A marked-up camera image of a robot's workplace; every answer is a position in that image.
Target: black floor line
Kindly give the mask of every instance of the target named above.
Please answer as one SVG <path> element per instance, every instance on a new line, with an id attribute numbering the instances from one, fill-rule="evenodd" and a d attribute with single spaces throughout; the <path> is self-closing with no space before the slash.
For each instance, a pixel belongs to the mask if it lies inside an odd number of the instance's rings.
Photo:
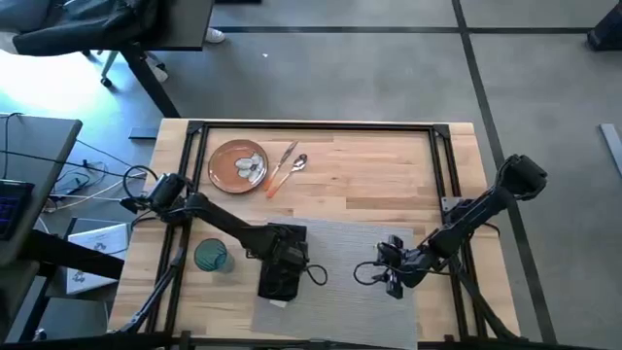
<path id="1" fill-rule="evenodd" d="M 215 26 L 224 33 L 423 33 L 445 34 L 586 34 L 584 27 L 472 27 L 455 26 Z"/>
<path id="2" fill-rule="evenodd" d="M 465 49 L 466 62 L 468 65 L 468 71 L 473 81 L 477 104 L 479 105 L 479 109 L 481 111 L 482 121 L 484 123 L 484 128 L 486 129 L 486 135 L 488 136 L 488 140 L 490 142 L 495 165 L 499 168 L 503 164 L 505 157 L 503 155 L 501 141 L 499 139 L 499 134 L 497 133 L 495 121 L 493 120 L 490 104 L 488 103 L 488 98 L 486 96 L 486 89 L 484 88 L 479 67 L 477 66 L 473 44 L 470 41 L 467 21 L 465 20 L 460 0 L 452 0 L 452 5 L 456 14 L 458 26 L 462 29 L 460 36 Z M 512 230 L 514 231 L 514 237 L 516 239 L 521 264 L 523 265 L 523 269 L 525 271 L 527 285 L 534 304 L 537 324 L 542 336 L 542 341 L 547 343 L 557 343 L 555 329 L 553 328 L 553 323 L 548 311 L 542 285 L 537 273 L 536 261 L 534 260 L 534 255 L 532 254 L 532 249 L 530 248 L 529 241 L 527 239 L 527 233 L 525 232 L 525 227 L 523 225 L 518 205 L 516 203 L 509 205 L 507 213 L 512 225 Z"/>

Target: concrete floor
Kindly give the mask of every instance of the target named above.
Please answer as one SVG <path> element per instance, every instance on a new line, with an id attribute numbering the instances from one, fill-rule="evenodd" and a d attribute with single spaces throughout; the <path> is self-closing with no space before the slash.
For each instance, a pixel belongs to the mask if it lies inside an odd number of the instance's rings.
<path id="1" fill-rule="evenodd" d="M 472 27 L 589 27 L 616 3 L 462 1 Z M 260 26 L 456 26 L 451 0 L 263 0 L 261 6 L 219 6 L 212 24 L 248 26 L 251 33 L 228 34 L 225 43 L 204 52 L 158 54 L 170 74 L 164 86 L 183 116 L 472 122 L 493 179 L 491 146 L 460 35 L 252 33 Z M 470 37 L 502 150 L 527 154 L 550 174 L 542 195 L 520 208 L 557 338 L 618 348 L 622 278 L 616 272 L 622 262 L 612 257 L 622 245 L 616 234 L 622 182 L 597 125 L 622 125 L 622 53 L 590 52 L 585 36 L 576 34 Z M 132 143 L 126 135 L 132 126 L 158 125 L 161 115 L 121 58 L 109 75 L 115 90 L 99 85 L 103 60 L 0 52 L 0 111 L 81 119 L 82 140 L 128 162 L 147 163 L 153 144 Z M 122 169 L 77 145 L 72 159 L 84 157 Z M 113 182 L 106 179 L 102 187 Z M 114 203 L 92 201 L 45 220 L 64 232 L 72 216 L 131 219 Z M 505 216 L 498 223 L 521 331 L 539 339 L 511 226 Z M 59 323 L 48 313 L 43 326 L 51 337 L 103 330 L 101 302 L 55 303 L 75 317 Z M 88 320 L 92 327 L 85 326 Z"/>

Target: keyboard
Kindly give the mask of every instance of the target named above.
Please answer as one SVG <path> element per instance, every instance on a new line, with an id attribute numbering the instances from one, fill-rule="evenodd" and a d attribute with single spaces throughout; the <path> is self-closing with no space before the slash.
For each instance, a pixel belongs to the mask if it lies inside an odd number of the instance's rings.
<path id="1" fill-rule="evenodd" d="M 0 180 L 0 240 L 13 236 L 34 187 L 21 181 Z"/>

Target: orange plate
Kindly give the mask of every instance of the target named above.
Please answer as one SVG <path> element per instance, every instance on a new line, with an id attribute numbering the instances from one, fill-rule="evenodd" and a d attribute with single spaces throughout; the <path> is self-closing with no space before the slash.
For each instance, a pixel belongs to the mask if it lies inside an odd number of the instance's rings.
<path id="1" fill-rule="evenodd" d="M 231 140 L 214 152 L 208 172 L 220 190 L 245 193 L 261 183 L 267 168 L 268 157 L 260 145 L 250 140 Z"/>

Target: orange-handled fork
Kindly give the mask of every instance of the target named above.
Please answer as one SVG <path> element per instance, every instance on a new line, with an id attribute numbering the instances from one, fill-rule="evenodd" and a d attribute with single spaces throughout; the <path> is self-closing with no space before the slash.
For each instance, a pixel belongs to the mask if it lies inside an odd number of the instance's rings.
<path id="1" fill-rule="evenodd" d="M 270 177 L 267 178 L 265 180 L 265 182 L 263 183 L 263 190 L 264 191 L 268 191 L 268 189 L 270 188 L 270 185 L 272 185 L 272 181 L 274 181 L 274 177 L 276 176 L 276 173 L 279 172 L 279 169 L 281 168 L 283 163 L 285 163 L 285 160 L 287 160 L 288 157 L 292 154 L 292 152 L 294 151 L 294 148 L 295 148 L 295 146 L 297 144 L 298 144 L 298 141 L 293 141 L 291 143 L 291 145 L 288 147 L 288 149 L 283 153 L 283 156 L 281 157 L 281 160 L 279 160 L 279 163 L 276 164 L 276 167 L 272 171 L 272 174 L 270 174 Z"/>
<path id="2" fill-rule="evenodd" d="M 292 170 L 290 170 L 290 172 L 288 172 L 287 175 L 285 175 L 285 177 L 283 179 L 281 179 L 281 181 L 279 182 L 279 184 L 276 187 L 273 187 L 272 189 L 270 189 L 270 191 L 268 191 L 267 197 L 268 198 L 272 198 L 274 196 L 274 194 L 277 191 L 279 191 L 281 186 L 283 186 L 283 184 L 290 177 L 290 175 L 292 175 L 292 173 L 304 169 L 304 167 L 306 165 L 307 165 L 307 155 L 300 155 L 300 156 L 298 156 L 298 158 L 296 158 L 294 160 L 294 165 L 292 165 Z"/>

